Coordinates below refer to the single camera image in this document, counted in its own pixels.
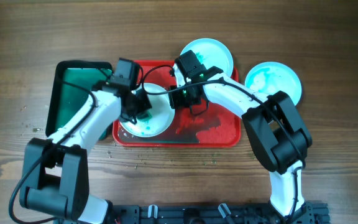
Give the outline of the green yellow sponge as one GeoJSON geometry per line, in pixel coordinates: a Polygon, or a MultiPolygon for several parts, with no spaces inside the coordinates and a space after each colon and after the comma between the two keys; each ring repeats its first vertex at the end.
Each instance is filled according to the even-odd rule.
{"type": "Polygon", "coordinates": [[[148,111],[145,111],[145,112],[142,112],[142,113],[139,113],[137,116],[136,116],[136,120],[138,123],[149,123],[149,121],[152,119],[152,115],[150,114],[150,112],[148,111]]]}

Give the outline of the white plate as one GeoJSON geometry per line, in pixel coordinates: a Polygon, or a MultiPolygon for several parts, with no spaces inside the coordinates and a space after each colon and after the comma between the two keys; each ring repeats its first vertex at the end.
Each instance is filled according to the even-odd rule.
{"type": "Polygon", "coordinates": [[[120,125],[129,133],[137,137],[150,138],[163,133],[172,123],[175,110],[170,107],[168,95],[147,95],[152,108],[149,110],[152,119],[149,123],[132,124],[129,122],[120,125]]]}
{"type": "Polygon", "coordinates": [[[216,66],[231,77],[234,60],[229,49],[220,41],[210,38],[196,39],[187,44],[180,54],[192,50],[207,69],[216,66]]]}
{"type": "Polygon", "coordinates": [[[251,90],[274,95],[284,91],[297,105],[302,96],[302,85],[298,75],[279,62],[262,62],[247,74],[244,85],[251,90]]]}

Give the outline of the white plate top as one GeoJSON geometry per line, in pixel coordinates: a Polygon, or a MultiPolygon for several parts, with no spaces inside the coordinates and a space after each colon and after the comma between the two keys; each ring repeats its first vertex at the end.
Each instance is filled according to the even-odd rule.
{"type": "Polygon", "coordinates": [[[229,49],[220,41],[210,38],[196,39],[187,44],[180,54],[192,50],[207,69],[216,66],[231,77],[234,60],[229,49]]]}

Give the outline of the white plate front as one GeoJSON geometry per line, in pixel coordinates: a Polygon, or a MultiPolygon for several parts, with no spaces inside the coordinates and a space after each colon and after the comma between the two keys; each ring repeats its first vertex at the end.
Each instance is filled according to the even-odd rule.
{"type": "Polygon", "coordinates": [[[244,85],[251,90],[274,95],[284,91],[297,105],[302,96],[302,85],[298,75],[279,62],[262,62],[247,74],[244,85]]]}

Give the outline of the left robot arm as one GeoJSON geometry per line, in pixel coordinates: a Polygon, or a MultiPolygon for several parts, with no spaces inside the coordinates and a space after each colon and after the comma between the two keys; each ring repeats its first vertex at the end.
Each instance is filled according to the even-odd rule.
{"type": "Polygon", "coordinates": [[[27,143],[22,178],[9,201],[12,220],[21,222],[13,212],[18,198],[21,207],[49,214],[49,221],[119,222],[110,201],[90,195],[88,153],[113,122],[121,119],[136,124],[143,109],[134,90],[142,72],[138,63],[120,58],[115,72],[92,88],[69,84],[88,98],[48,139],[33,138],[27,143]]]}

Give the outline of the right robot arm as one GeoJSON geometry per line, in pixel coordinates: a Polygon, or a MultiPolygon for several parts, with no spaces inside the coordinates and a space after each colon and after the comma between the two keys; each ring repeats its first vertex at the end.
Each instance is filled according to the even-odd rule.
{"type": "Polygon", "coordinates": [[[222,69],[206,68],[192,50],[175,59],[171,74],[177,83],[168,94],[172,107],[205,100],[242,119],[254,156],[270,175],[270,204],[287,221],[299,216],[305,203],[301,172],[312,137],[291,98],[246,88],[222,69]]]}

